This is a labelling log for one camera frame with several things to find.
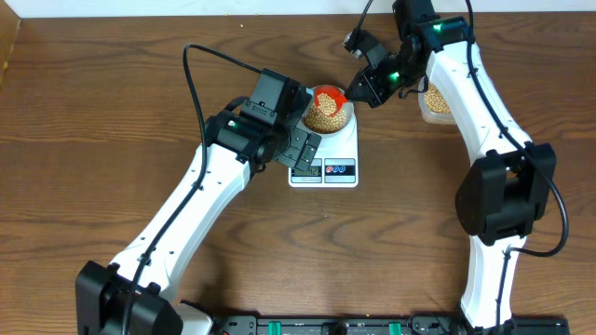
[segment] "kitchen scale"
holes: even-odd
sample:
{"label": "kitchen scale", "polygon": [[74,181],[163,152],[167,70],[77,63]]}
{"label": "kitchen scale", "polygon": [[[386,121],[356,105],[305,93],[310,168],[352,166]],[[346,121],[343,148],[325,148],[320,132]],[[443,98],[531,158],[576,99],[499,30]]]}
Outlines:
{"label": "kitchen scale", "polygon": [[[345,127],[332,134],[317,133],[321,142],[308,170],[290,168],[288,171],[291,187],[349,188],[358,185],[358,122],[352,102],[344,103],[343,108],[348,119]],[[307,113],[308,110],[296,127],[313,132],[303,122]]]}

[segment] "white wall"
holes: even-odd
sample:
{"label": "white wall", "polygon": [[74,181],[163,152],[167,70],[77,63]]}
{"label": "white wall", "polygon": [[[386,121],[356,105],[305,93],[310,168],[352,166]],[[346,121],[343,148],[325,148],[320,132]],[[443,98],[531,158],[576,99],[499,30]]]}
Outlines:
{"label": "white wall", "polygon": [[[394,0],[375,0],[388,13]],[[6,0],[22,18],[358,14],[366,0]],[[438,12],[466,11],[464,0],[433,0]],[[596,0],[475,0],[474,11],[596,10]]]}

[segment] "wooden table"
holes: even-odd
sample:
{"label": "wooden table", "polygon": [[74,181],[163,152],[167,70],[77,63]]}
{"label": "wooden table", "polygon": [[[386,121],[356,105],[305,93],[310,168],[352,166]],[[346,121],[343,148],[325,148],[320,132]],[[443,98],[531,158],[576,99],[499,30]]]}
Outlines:
{"label": "wooden table", "polygon": [[[306,85],[346,86],[364,61],[342,47],[355,16],[25,20],[0,92],[0,332],[74,333],[75,278],[151,220],[199,144],[182,68],[187,42]],[[572,231],[547,260],[521,256],[512,307],[596,332],[596,14],[477,17],[489,74],[518,123],[558,156]],[[389,15],[367,30],[399,40]],[[206,114],[249,95],[256,75],[199,52]],[[456,127],[416,97],[357,105],[360,185],[298,190],[271,165],[235,198],[192,259],[179,298],[263,315],[452,311],[468,237],[454,210],[467,173]],[[550,199],[527,246],[559,239]]]}

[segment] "robotic arm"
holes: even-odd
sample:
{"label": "robotic arm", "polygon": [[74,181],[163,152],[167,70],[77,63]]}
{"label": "robotic arm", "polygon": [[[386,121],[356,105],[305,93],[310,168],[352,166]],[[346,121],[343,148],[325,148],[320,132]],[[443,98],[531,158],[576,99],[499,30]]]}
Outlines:
{"label": "robotic arm", "polygon": [[[184,270],[225,206],[266,163],[308,169],[320,136],[296,128],[313,92],[273,71],[261,71],[250,98],[233,100],[207,121],[203,143],[182,181],[149,225],[117,254],[107,268],[89,261],[76,279],[78,333],[120,334],[127,296],[135,290],[129,331],[132,334],[207,334],[211,319],[184,303],[170,305]],[[240,114],[232,113],[242,106]],[[208,145],[205,178],[161,236],[151,260],[134,285],[141,255],[188,196]]]}
{"label": "robotic arm", "polygon": [[[471,78],[469,29],[462,17],[441,19],[430,0],[398,0],[393,11],[402,41],[399,53],[386,52],[359,27],[345,39],[345,48],[357,58],[365,56],[368,62],[350,84],[346,97],[375,108],[396,91],[402,99],[408,93],[424,93],[428,80],[440,91],[464,137],[471,165],[455,196],[457,217],[470,235],[467,287],[460,309],[468,332],[500,327],[511,318],[509,296],[519,256],[514,253],[505,260],[504,254],[522,248],[534,221],[544,214],[549,186],[537,170],[552,179],[554,152],[549,144],[534,145],[515,123],[473,43],[471,68],[481,90],[498,120],[517,143],[523,143],[526,153],[503,136]],[[404,94],[417,80],[425,81],[425,89]],[[529,164],[525,154],[535,163]]]}

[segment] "wooden board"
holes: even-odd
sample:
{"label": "wooden board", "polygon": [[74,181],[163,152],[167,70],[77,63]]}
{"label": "wooden board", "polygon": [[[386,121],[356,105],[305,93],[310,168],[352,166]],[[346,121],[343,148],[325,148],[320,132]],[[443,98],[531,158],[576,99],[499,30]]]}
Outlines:
{"label": "wooden board", "polygon": [[17,39],[20,19],[4,0],[0,0],[0,88],[4,72],[8,68],[8,59]]}
{"label": "wooden board", "polygon": [[[74,333],[75,277],[107,264],[151,220],[199,143],[182,68],[196,42],[309,86],[346,86],[364,65],[341,42],[358,17],[26,20],[0,95],[0,329]],[[478,15],[494,84],[557,155],[572,231],[553,259],[521,256],[513,311],[596,332],[596,14]],[[366,29],[397,50],[395,23]],[[199,52],[203,110],[251,93],[256,75]],[[454,211],[467,173],[456,127],[425,123],[416,97],[357,105],[360,185],[292,189],[271,165],[223,212],[179,298],[263,315],[452,311],[468,237]],[[561,230],[552,199],[528,247]]]}

